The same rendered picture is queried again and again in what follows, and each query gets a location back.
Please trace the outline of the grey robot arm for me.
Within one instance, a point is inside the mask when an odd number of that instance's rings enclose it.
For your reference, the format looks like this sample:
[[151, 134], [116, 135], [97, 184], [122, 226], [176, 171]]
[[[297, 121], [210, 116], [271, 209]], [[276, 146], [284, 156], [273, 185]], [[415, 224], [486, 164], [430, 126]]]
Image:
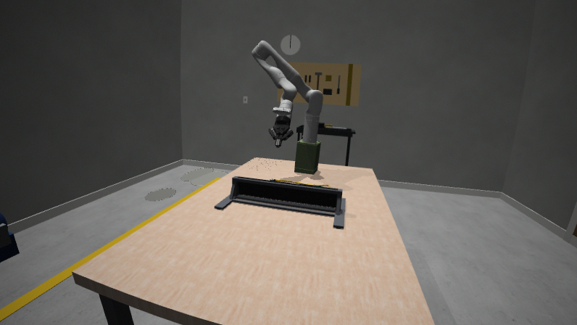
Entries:
[[[279, 115], [285, 115], [291, 119], [293, 110], [293, 100], [299, 92], [309, 106], [305, 111], [303, 142], [317, 143], [317, 131], [319, 124], [320, 112], [323, 105], [323, 94], [321, 91], [312, 90], [303, 80], [300, 74], [287, 63], [266, 41], [260, 41], [253, 49], [252, 56], [260, 66], [271, 77], [274, 84], [279, 89], [283, 89], [281, 95], [280, 107], [274, 107], [273, 112]], [[271, 56], [277, 65], [270, 66], [266, 59]]]

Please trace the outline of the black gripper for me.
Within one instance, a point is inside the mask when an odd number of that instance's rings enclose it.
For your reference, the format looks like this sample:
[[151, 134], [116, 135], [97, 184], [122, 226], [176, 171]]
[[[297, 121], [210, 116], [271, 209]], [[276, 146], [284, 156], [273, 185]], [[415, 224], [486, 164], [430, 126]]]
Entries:
[[[291, 119], [285, 115], [279, 115], [275, 120], [275, 125], [273, 128], [269, 128], [270, 135], [275, 140], [275, 146], [279, 148], [281, 146], [281, 142], [287, 140], [290, 136], [292, 136], [293, 130], [290, 129]], [[274, 135], [274, 132], [276, 136]], [[286, 134], [286, 135], [285, 135]]]

